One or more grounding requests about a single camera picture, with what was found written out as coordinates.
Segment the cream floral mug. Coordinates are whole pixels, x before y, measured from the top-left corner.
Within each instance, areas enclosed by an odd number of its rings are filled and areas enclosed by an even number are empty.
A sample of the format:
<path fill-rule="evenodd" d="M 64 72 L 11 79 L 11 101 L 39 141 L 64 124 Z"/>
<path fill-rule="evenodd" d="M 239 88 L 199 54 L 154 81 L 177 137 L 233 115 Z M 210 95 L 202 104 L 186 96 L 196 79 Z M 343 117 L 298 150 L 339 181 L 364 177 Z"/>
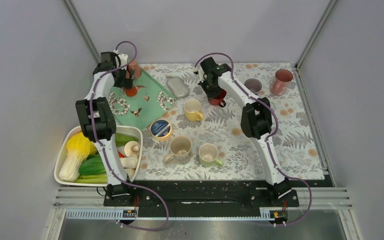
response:
<path fill-rule="evenodd" d="M 192 142 L 185 135 L 178 135 L 169 142 L 169 153 L 163 158 L 164 164 L 186 165 L 191 160 Z"/>

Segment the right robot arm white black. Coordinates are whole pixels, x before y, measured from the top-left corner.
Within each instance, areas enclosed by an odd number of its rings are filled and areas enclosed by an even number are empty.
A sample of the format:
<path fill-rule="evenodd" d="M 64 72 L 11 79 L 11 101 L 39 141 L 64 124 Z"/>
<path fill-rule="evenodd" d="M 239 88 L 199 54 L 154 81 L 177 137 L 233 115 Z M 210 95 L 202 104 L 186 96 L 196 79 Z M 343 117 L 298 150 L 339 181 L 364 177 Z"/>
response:
<path fill-rule="evenodd" d="M 282 172 L 275 152 L 272 136 L 278 131 L 277 117 L 270 107 L 270 101 L 258 97 L 242 82 L 237 80 L 234 68 L 228 64 L 217 64 L 207 54 L 201 57 L 194 66 L 194 73 L 200 78 L 199 86 L 207 97 L 215 98 L 226 91 L 242 108 L 240 128 L 243 134 L 251 139 L 257 150 L 268 184 L 267 201 L 273 206 L 281 205 L 291 192 L 291 184 Z"/>

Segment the red mug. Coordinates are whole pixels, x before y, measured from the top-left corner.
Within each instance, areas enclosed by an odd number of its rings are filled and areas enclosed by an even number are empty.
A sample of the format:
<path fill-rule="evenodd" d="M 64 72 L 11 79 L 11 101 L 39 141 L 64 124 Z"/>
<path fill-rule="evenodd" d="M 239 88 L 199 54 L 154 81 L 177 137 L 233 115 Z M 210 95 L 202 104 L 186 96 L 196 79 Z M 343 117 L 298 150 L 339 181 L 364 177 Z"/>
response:
<path fill-rule="evenodd" d="M 224 108 L 226 106 L 226 102 L 225 102 L 226 95 L 227 95 L 227 92 L 225 90 L 222 90 L 219 95 L 217 95 L 216 97 L 208 97 L 207 100 L 210 105 Z"/>

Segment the lilac mug black handle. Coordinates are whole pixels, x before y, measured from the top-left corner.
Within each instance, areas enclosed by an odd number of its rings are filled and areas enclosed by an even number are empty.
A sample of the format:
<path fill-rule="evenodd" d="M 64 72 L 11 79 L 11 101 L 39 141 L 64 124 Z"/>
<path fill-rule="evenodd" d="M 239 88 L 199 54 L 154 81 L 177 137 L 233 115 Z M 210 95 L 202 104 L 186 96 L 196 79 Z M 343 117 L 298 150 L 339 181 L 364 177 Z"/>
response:
<path fill-rule="evenodd" d="M 255 78 L 249 78 L 244 82 L 244 85 L 254 94 L 258 95 L 262 90 L 262 83 Z"/>

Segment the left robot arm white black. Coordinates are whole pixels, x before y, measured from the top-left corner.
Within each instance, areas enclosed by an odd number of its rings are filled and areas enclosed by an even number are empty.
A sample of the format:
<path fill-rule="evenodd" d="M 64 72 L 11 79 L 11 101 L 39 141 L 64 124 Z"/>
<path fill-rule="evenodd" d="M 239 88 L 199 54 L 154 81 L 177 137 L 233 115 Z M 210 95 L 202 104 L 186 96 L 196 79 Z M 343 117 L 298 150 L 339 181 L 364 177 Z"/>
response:
<path fill-rule="evenodd" d="M 116 147 L 117 123 L 107 98 L 112 87 L 131 89 L 133 74 L 128 72 L 128 57 L 107 51 L 100 54 L 93 71 L 93 83 L 83 100 L 75 103 L 83 135 L 95 145 L 107 175 L 105 197 L 116 198 L 128 206 L 135 200 L 127 172 L 122 167 Z"/>

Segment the light green mug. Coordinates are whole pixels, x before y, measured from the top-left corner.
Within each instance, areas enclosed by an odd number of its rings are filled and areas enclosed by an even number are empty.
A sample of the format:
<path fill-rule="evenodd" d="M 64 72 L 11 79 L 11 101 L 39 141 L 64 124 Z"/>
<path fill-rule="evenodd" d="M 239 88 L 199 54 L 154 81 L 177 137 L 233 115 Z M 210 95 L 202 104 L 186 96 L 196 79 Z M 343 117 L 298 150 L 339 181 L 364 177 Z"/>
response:
<path fill-rule="evenodd" d="M 204 167 L 218 166 L 223 167 L 224 163 L 219 159 L 218 148 L 211 144 L 206 143 L 198 149 L 199 161 Z"/>

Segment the yellow mug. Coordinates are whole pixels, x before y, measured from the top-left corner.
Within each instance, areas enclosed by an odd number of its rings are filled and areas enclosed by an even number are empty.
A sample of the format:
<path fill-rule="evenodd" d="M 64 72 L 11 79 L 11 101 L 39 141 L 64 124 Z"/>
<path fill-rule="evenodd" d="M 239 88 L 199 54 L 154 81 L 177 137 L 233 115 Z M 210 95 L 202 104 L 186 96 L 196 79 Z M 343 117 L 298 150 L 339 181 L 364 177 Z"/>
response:
<path fill-rule="evenodd" d="M 184 114 L 190 122 L 202 121 L 201 103 L 197 99 L 188 99 L 183 105 Z"/>

